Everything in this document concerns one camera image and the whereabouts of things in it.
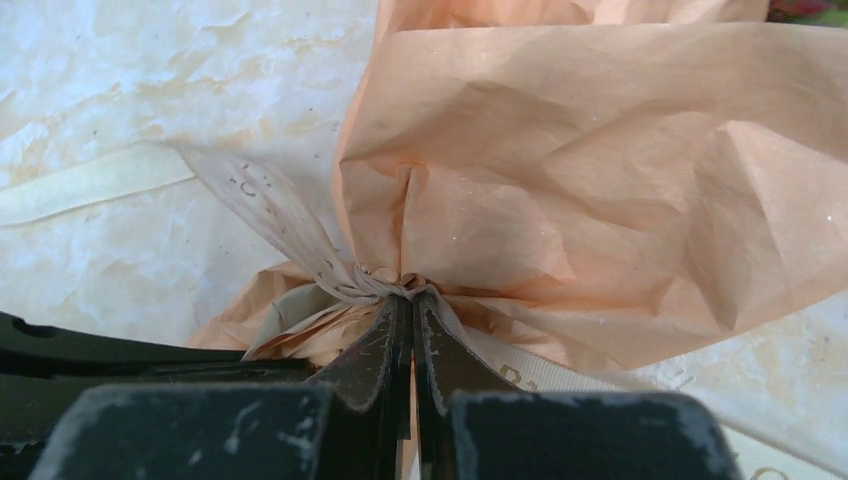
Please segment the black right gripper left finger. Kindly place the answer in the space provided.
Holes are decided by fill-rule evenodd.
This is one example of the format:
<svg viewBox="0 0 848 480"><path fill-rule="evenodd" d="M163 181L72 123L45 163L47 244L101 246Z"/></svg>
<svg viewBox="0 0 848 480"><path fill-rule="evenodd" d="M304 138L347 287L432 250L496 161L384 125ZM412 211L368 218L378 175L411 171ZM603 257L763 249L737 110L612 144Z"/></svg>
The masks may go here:
<svg viewBox="0 0 848 480"><path fill-rule="evenodd" d="M35 479L397 479L408 431L412 305L307 381L112 384L60 419Z"/></svg>

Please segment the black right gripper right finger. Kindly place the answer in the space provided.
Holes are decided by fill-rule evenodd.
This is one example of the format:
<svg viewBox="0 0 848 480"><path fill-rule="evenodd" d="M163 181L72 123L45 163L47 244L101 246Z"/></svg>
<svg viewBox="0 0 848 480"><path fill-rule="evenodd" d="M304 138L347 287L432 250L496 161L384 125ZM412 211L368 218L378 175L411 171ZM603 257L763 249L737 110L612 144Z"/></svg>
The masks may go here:
<svg viewBox="0 0 848 480"><path fill-rule="evenodd" d="M668 393L531 393L450 328L434 293L413 300L425 479L737 479L713 415Z"/></svg>

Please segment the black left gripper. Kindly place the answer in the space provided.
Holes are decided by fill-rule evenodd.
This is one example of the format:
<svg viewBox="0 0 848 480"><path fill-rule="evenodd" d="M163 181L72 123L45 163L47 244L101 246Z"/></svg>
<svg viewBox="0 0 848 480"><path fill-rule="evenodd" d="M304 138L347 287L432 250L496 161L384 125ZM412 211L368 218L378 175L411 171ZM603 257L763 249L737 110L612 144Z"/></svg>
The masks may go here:
<svg viewBox="0 0 848 480"><path fill-rule="evenodd" d="M65 411L106 384L287 382L304 360L245 362L236 350L175 347L33 325L1 315L1 476L26 479Z"/></svg>

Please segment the cream ribbon bow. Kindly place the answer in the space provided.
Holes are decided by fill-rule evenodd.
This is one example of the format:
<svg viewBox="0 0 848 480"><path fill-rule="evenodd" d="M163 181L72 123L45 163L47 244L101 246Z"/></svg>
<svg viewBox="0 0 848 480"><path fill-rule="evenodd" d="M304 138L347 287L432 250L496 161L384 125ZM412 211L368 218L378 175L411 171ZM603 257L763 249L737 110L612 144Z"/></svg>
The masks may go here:
<svg viewBox="0 0 848 480"><path fill-rule="evenodd" d="M525 389L611 388L616 373L700 349L847 287L846 189L779 182L737 147L695 162L589 157L564 174L485 150L379 151L339 164L344 259L275 164L141 143L6 188L3 226L196 179L286 258L287 287L328 299L269 314L248 357L327 341L390 295L438 295L449 326Z"/></svg>

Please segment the orange paper bouquet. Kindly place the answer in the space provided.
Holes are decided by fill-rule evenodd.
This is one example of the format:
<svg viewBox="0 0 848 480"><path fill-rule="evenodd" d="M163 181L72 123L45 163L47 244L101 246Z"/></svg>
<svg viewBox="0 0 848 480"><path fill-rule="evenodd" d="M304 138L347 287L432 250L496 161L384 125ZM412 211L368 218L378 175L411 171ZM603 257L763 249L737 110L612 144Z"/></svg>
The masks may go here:
<svg viewBox="0 0 848 480"><path fill-rule="evenodd" d="M847 32L764 1L383 1L334 169L342 253L269 160L183 150L285 256L192 338L345 345L389 295L631 369L847 286Z"/></svg>

